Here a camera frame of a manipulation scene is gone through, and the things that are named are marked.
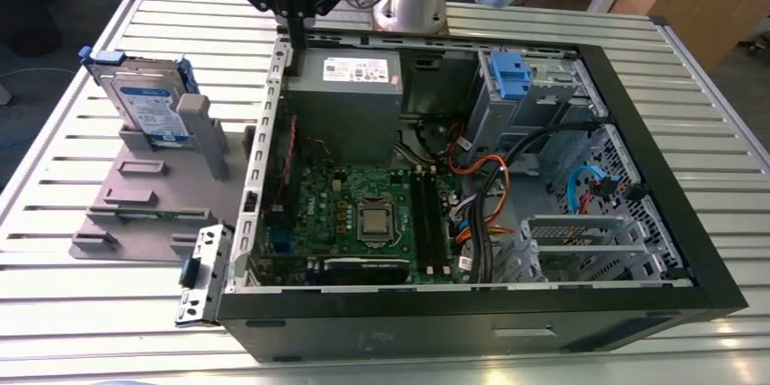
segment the green circuit board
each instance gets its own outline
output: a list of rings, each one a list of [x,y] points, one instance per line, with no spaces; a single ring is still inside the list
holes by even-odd
[[[452,175],[437,175],[435,181],[443,200],[456,191]],[[392,239],[366,245],[360,240],[358,206],[376,202],[392,210]],[[332,168],[304,170],[298,185],[296,225],[290,234],[266,229],[270,243],[290,243],[290,251],[281,260],[273,255],[274,273],[284,274],[284,282],[300,283],[302,271],[289,258],[349,256],[369,259],[401,259],[409,261],[409,283],[448,283],[451,274],[441,271],[428,275],[417,268],[414,233],[410,224],[409,170],[376,168]],[[445,253],[448,251],[445,235]]]

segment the blue plastic clip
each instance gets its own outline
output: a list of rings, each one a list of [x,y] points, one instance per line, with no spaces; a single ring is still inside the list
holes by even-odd
[[[507,51],[492,51],[492,72],[500,86],[500,98],[523,99],[531,87],[531,69],[520,54]]]

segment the blue drive bracket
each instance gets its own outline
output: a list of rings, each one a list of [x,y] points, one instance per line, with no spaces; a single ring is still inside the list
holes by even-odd
[[[96,52],[96,56],[92,56],[92,53],[93,49],[88,46],[84,46],[77,52],[80,65],[84,66],[89,72],[92,72],[88,68],[89,65],[109,65],[118,67],[122,65],[125,60],[130,59],[122,51],[100,50]],[[194,81],[194,76],[192,75],[192,65],[189,64],[189,60],[184,58],[177,60],[177,71],[178,75],[181,76],[181,82],[184,83],[184,88],[186,89],[188,94],[197,94],[197,82]]]
[[[519,100],[527,96],[531,88],[531,69],[520,54],[492,51],[489,54],[492,73],[500,88],[500,98]]]

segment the red wire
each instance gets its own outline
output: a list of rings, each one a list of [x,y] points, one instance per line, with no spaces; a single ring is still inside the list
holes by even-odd
[[[591,201],[591,190],[585,192],[580,199],[580,207],[577,208],[577,214],[585,213],[585,208],[588,207],[588,202]]]
[[[274,193],[274,203],[280,199],[284,192],[284,185],[286,184],[288,171],[290,170],[290,161],[293,160],[293,145],[297,139],[297,117],[290,116],[290,143],[288,144],[288,155],[284,160],[284,170],[280,174],[280,185],[277,186],[277,193]]]
[[[460,174],[460,173],[457,173],[459,168],[455,167],[455,163],[452,162],[452,151],[455,150],[455,146],[457,146],[459,137],[461,137],[461,134],[464,131],[465,131],[465,125],[461,124],[459,126],[457,138],[455,139],[455,141],[452,141],[449,143],[448,149],[445,150],[445,162],[448,163],[448,169],[452,170],[452,173],[455,173],[455,174]]]

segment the blue hard drive label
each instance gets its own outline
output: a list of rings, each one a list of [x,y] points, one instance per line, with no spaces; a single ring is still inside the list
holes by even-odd
[[[120,87],[118,91],[130,117],[150,140],[180,146],[189,134],[174,110],[173,93],[157,87]]]
[[[144,87],[121,87],[120,92],[125,95],[170,96],[170,93],[165,89],[146,89]]]

